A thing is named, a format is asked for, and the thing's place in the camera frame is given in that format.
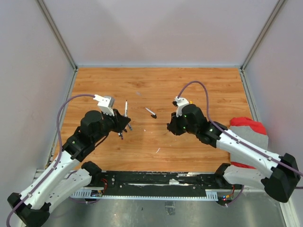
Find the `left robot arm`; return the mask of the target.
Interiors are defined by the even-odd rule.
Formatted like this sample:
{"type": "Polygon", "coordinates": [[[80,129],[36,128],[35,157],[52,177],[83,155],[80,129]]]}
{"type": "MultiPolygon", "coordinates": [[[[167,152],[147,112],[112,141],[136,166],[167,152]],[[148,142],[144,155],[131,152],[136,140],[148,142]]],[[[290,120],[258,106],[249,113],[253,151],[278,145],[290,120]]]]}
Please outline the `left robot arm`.
{"type": "Polygon", "coordinates": [[[110,132],[120,133],[131,121],[117,109],[113,115],[93,110],[85,114],[80,126],[62,147],[62,151],[44,172],[21,193],[13,192],[8,203],[27,227],[41,227],[53,210],[84,186],[101,183],[101,168],[83,160],[102,143],[110,132]],[[81,169],[65,179],[78,164],[81,169]]]}

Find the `white pen with lettering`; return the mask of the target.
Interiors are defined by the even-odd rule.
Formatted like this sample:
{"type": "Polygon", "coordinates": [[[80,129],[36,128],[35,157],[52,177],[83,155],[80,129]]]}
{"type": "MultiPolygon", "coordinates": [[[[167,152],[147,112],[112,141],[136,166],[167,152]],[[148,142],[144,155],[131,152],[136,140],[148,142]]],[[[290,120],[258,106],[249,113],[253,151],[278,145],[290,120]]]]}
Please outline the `white pen with lettering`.
{"type": "Polygon", "coordinates": [[[128,101],[125,101],[125,117],[128,116],[128,101]]]}

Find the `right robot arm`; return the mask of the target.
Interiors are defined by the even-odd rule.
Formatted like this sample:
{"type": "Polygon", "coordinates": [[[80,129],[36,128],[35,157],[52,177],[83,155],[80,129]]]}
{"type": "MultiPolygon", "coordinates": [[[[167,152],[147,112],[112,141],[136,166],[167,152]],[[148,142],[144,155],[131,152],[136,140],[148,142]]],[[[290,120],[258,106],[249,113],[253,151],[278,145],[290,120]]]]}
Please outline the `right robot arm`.
{"type": "Polygon", "coordinates": [[[206,119],[195,104],[186,100],[173,101],[177,108],[171,114],[167,129],[174,135],[193,134],[203,144],[219,148],[242,158],[250,168],[221,164],[216,171],[214,183],[219,189],[229,185],[247,185],[264,190],[278,202],[289,201],[301,176],[294,156],[283,156],[262,149],[222,124],[206,119]]]}

